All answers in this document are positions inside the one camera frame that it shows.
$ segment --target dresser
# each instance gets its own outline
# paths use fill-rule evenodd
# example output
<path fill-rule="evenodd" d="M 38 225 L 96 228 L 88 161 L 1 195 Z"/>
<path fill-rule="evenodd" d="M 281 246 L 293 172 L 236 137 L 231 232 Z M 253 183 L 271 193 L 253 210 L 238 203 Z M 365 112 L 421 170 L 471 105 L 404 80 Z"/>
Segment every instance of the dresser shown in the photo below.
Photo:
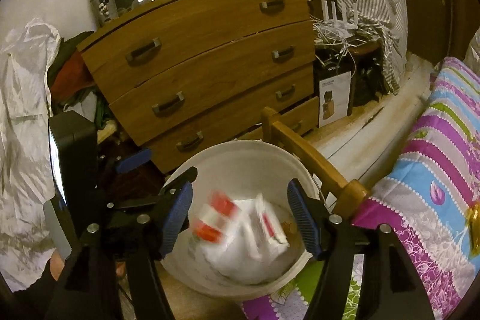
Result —
<path fill-rule="evenodd" d="M 300 134 L 315 127 L 314 38 L 307 0 L 155 0 L 78 49 L 116 119 L 167 173 L 212 145 L 261 137 L 265 106 Z"/>

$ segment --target mickey mouse design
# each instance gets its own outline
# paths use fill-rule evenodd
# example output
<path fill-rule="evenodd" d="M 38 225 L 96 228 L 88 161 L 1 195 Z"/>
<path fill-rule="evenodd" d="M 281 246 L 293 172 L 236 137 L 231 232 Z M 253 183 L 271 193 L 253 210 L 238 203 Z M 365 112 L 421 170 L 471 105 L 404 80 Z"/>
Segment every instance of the mickey mouse design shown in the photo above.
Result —
<path fill-rule="evenodd" d="M 110 17 L 109 17 L 110 13 L 109 13 L 109 7 L 108 7 L 110 0 L 99 0 L 99 2 L 100 3 L 98 5 L 98 10 L 100 14 L 104 16 L 105 22 L 110 21 Z"/>

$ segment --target drawer handle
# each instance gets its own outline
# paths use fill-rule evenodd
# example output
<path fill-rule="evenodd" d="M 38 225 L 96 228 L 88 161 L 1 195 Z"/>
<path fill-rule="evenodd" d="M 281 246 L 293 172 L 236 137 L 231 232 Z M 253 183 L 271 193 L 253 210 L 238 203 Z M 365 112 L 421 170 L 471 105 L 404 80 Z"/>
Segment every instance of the drawer handle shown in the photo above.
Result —
<path fill-rule="evenodd" d="M 202 141 L 203 133 L 200 131 L 197 132 L 197 134 L 193 138 L 177 143 L 177 149 L 180 152 L 190 151 L 193 150 L 196 146 L 198 146 Z"/>
<path fill-rule="evenodd" d="M 294 131 L 295 133 L 297 133 L 302 127 L 303 125 L 303 120 L 300 120 L 299 122 L 297 122 L 294 126 L 292 126 L 290 129 L 292 131 Z"/>
<path fill-rule="evenodd" d="M 143 55 L 144 53 L 146 53 L 148 51 L 151 51 L 154 48 L 160 47 L 161 45 L 162 45 L 162 41 L 160 41 L 160 39 L 158 37 L 156 39 L 153 39 L 147 45 L 142 46 L 141 48 L 135 49 L 134 51 L 131 51 L 128 55 L 126 55 L 125 58 L 127 60 L 127 63 L 132 67 L 134 65 L 137 65 L 135 63 L 136 58 L 138 58 L 139 56 Z"/>
<path fill-rule="evenodd" d="M 285 0 L 273 0 L 270 2 L 261 2 L 260 10 L 262 13 L 278 13 L 285 8 Z"/>
<path fill-rule="evenodd" d="M 173 97 L 172 100 L 169 100 L 163 104 L 157 103 L 156 105 L 153 105 L 152 110 L 157 117 L 162 117 L 164 115 L 172 114 L 172 112 L 182 106 L 184 102 L 185 97 L 180 91 L 175 94 L 175 97 Z"/>
<path fill-rule="evenodd" d="M 275 63 L 283 63 L 289 60 L 294 53 L 295 48 L 293 46 L 289 46 L 287 49 L 284 49 L 282 51 L 273 51 L 272 59 Z"/>
<path fill-rule="evenodd" d="M 275 95 L 277 96 L 277 100 L 284 100 L 290 98 L 293 93 L 295 92 L 295 85 L 292 84 L 292 86 L 285 91 L 277 91 Z"/>

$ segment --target mickey mouse cup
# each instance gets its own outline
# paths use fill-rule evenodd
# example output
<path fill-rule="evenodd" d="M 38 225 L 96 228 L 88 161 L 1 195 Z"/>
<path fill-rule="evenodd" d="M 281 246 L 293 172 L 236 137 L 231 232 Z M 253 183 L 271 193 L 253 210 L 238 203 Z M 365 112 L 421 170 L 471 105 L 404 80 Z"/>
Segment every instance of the mickey mouse cup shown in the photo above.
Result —
<path fill-rule="evenodd" d="M 90 0 L 90 4 L 100 26 L 118 17 L 115 0 Z"/>

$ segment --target metal bolt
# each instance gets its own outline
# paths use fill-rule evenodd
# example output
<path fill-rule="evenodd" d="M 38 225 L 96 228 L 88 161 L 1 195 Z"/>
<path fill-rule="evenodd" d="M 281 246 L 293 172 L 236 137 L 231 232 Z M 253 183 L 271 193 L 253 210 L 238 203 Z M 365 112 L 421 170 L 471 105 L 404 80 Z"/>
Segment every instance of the metal bolt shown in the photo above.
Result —
<path fill-rule="evenodd" d="M 332 224 L 340 224 L 343 221 L 342 218 L 338 214 L 331 214 L 330 217 L 328 218 L 328 220 Z"/>
<path fill-rule="evenodd" d="M 141 214 L 137 217 L 138 224 L 146 224 L 150 221 L 150 216 L 148 214 Z"/>
<path fill-rule="evenodd" d="M 100 226 L 97 223 L 92 223 L 87 227 L 87 231 L 91 234 L 94 234 L 100 229 Z"/>
<path fill-rule="evenodd" d="M 392 227 L 389 226 L 388 224 L 380 224 L 380 230 L 384 234 L 389 234 L 390 232 L 392 232 Z"/>

